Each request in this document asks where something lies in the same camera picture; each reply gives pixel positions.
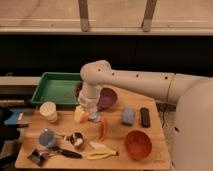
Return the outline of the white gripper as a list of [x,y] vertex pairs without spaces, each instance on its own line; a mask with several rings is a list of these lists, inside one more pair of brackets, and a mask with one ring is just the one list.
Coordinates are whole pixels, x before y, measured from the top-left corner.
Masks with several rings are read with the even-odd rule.
[[[92,112],[89,115],[90,121],[98,121],[99,113],[97,111],[97,103],[100,98],[101,87],[98,85],[90,85],[84,83],[78,96],[79,104],[87,111]],[[77,123],[83,123],[85,119],[85,111],[81,106],[77,106],[74,111],[74,120]]]

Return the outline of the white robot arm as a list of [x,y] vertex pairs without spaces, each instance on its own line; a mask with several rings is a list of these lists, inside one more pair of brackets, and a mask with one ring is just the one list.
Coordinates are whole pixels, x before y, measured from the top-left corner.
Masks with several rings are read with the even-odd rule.
[[113,70],[106,60],[82,66],[78,101],[91,112],[103,85],[112,85],[176,106],[173,171],[213,171],[213,77]]

